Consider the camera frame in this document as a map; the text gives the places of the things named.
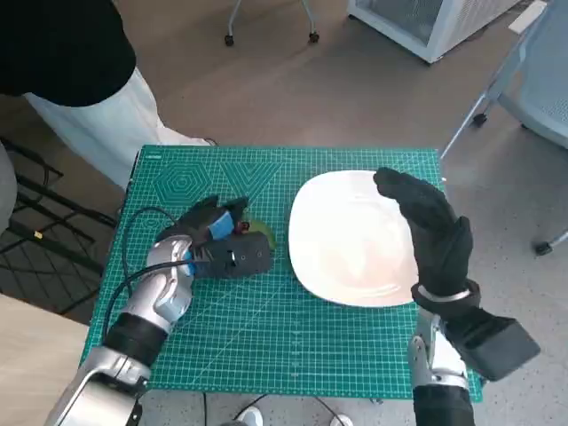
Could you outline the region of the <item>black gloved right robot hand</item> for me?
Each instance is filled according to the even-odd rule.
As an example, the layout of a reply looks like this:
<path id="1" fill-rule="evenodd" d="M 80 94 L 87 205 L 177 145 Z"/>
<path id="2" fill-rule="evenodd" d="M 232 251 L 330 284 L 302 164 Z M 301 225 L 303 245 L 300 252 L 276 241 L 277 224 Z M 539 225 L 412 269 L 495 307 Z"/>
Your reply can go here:
<path id="1" fill-rule="evenodd" d="M 469 219 L 455 215 L 443 192 L 409 174 L 380 168 L 374 182 L 380 195 L 397 202 L 409 225 L 418 283 L 438 297 L 466 290 L 473 249 Z"/>

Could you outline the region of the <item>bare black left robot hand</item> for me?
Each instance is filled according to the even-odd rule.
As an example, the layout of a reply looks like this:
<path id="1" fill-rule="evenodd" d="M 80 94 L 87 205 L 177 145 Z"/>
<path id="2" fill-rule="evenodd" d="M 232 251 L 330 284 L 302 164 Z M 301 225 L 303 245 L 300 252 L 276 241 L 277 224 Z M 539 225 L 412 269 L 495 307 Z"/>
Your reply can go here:
<path id="1" fill-rule="evenodd" d="M 188 236 L 194 245 L 218 241 L 235 231 L 249 205 L 247 196 L 219 203 L 217 194 L 195 203 L 177 222 L 161 231 L 156 240 Z"/>

